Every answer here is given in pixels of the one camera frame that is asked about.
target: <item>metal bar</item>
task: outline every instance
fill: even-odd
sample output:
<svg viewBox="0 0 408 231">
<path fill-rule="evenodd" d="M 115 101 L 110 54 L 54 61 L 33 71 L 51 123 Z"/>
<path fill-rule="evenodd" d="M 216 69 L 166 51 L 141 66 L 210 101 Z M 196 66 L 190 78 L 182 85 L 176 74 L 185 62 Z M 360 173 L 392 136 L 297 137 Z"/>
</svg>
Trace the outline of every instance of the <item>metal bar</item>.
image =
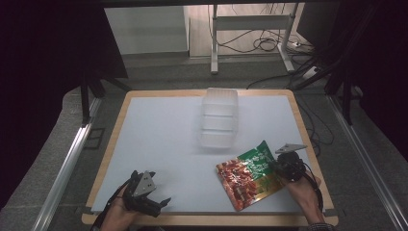
<svg viewBox="0 0 408 231">
<path fill-rule="evenodd" d="M 69 178 L 72 174 L 73 169 L 75 168 L 78 157 L 81 153 L 81 150 L 84 146 L 85 140 L 89 134 L 90 128 L 94 121 L 94 116 L 99 108 L 101 99 L 94 98 L 92 104 L 90 105 L 90 120 L 85 127 L 81 127 L 69 148 L 68 154 L 65 157 L 64 163 L 61 166 L 60 172 L 57 175 L 57 178 L 54 181 L 47 198 L 45 199 L 44 204 L 42 205 L 41 210 L 39 211 L 37 220 L 32 228 L 32 231 L 45 231 L 48 229 L 48 226 L 52 220 L 52 217 L 57 210 L 58 204 L 60 203 L 61 197 L 64 194 L 64 190 L 69 181 Z"/>
<path fill-rule="evenodd" d="M 279 53 L 282 57 L 283 63 L 288 70 L 288 72 L 294 72 L 293 64 L 291 61 L 291 58 L 288 56 L 288 52 L 286 51 L 286 47 L 288 46 L 288 40 L 289 36 L 291 35 L 293 23 L 294 23 L 294 18 L 296 17 L 296 11 L 297 11 L 297 6 L 299 3 L 294 4 L 293 10 L 291 12 L 291 15 L 289 16 L 288 23 L 287 23 L 287 28 L 285 31 L 285 36 L 282 39 L 282 42 L 279 42 L 277 47 L 279 50 Z"/>
<path fill-rule="evenodd" d="M 213 5 L 213 47 L 211 51 L 211 73 L 218 74 L 217 5 Z"/>
<path fill-rule="evenodd" d="M 289 15 L 219 16 L 217 30 L 285 30 L 288 28 L 288 21 Z"/>
<path fill-rule="evenodd" d="M 380 173 L 378 172 L 378 169 L 372 162 L 369 153 L 354 131 L 353 126 L 348 125 L 347 121 L 344 119 L 339 102 L 334 98 L 334 96 L 327 96 L 327 99 L 329 101 L 329 104 L 332 106 L 332 109 L 336 114 L 337 119 L 341 123 L 345 134 L 350 140 L 354 150 L 357 152 L 360 163 L 362 164 L 364 171 L 366 172 L 376 193 L 378 194 L 378 197 L 380 198 L 392 222 L 394 223 L 395 230 L 408 230 L 408 222 L 406 216 L 403 214 L 401 207 L 395 200 L 393 193 L 390 191 L 390 189 L 382 179 Z"/>
</svg>

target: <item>snack bag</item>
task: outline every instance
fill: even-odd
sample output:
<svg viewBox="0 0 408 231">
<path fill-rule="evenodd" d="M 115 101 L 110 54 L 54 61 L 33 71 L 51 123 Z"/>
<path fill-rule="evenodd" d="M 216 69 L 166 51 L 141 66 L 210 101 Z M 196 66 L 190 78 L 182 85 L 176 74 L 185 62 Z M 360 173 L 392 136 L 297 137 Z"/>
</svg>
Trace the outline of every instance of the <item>snack bag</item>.
<svg viewBox="0 0 408 231">
<path fill-rule="evenodd" d="M 217 174 L 234 208 L 240 211 L 283 188 L 269 166 L 273 156 L 265 141 L 234 160 L 217 165 Z"/>
</svg>

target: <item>black cable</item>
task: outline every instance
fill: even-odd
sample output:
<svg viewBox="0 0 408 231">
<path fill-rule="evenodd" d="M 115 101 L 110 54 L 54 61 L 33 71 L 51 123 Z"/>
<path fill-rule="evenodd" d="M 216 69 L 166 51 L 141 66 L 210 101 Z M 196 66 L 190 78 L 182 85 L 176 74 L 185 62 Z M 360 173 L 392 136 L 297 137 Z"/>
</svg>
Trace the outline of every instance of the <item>black cable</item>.
<svg viewBox="0 0 408 231">
<path fill-rule="evenodd" d="M 320 120 L 320 122 L 323 124 L 324 127 L 326 127 L 326 129 L 329 131 L 330 135 L 331 135 L 331 140 L 329 142 L 323 142 L 320 141 L 320 143 L 322 144 L 326 144 L 326 145 L 330 145 L 333 144 L 335 136 L 333 131 L 330 129 L 330 127 L 323 121 L 323 119 L 321 119 L 320 116 L 318 116 L 318 114 L 316 114 L 308 105 L 308 103 L 306 102 L 306 100 L 303 98 L 303 95 L 300 94 L 300 98 L 301 100 L 304 102 L 304 104 L 306 105 L 306 108 L 318 119 Z"/>
</svg>

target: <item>transparent plastic box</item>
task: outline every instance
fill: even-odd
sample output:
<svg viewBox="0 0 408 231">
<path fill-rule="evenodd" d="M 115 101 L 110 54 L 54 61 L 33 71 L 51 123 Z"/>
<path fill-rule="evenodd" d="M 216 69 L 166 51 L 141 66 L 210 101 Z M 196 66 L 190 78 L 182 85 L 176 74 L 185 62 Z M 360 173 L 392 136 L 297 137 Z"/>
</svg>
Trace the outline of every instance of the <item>transparent plastic box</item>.
<svg viewBox="0 0 408 231">
<path fill-rule="evenodd" d="M 202 101 L 200 141 L 203 146 L 228 148 L 238 133 L 238 93 L 207 89 Z"/>
</svg>

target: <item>human hand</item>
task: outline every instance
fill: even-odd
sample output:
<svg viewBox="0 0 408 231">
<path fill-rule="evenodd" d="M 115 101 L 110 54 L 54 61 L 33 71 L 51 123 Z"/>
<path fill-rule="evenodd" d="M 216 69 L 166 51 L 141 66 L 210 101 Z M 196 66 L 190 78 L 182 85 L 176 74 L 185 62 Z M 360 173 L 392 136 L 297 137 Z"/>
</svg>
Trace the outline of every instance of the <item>human hand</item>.
<svg viewBox="0 0 408 231">
<path fill-rule="evenodd" d="M 313 179 L 310 171 L 307 170 L 306 174 Z M 315 179 L 319 186 L 321 180 L 317 176 L 315 176 Z M 323 214 L 319 209 L 318 196 L 316 195 L 316 192 L 310 182 L 305 177 L 302 177 L 295 182 L 290 182 L 284 178 L 282 178 L 281 181 L 288 189 L 293 200 L 296 201 L 296 203 L 302 209 L 302 212 L 309 224 L 324 222 Z"/>
<path fill-rule="evenodd" d="M 108 213 L 101 226 L 101 231 L 124 231 L 134 222 L 136 217 L 140 214 L 135 211 L 128 211 L 123 202 L 122 196 L 126 189 L 124 187 L 117 198 L 112 202 Z"/>
</svg>

